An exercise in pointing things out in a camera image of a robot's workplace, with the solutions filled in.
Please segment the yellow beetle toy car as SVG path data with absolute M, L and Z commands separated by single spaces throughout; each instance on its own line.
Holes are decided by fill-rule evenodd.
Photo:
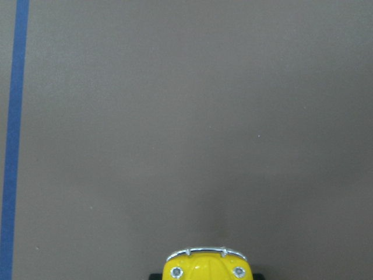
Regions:
M 152 273 L 148 280 L 185 279 L 265 279 L 261 273 L 252 272 L 246 256 L 227 247 L 188 247 L 171 253 L 163 272 Z

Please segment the brown paper table mat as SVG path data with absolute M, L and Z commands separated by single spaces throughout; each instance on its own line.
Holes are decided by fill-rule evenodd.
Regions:
M 13 279 L 371 279 L 372 2 L 31 1 L 16 199 Z

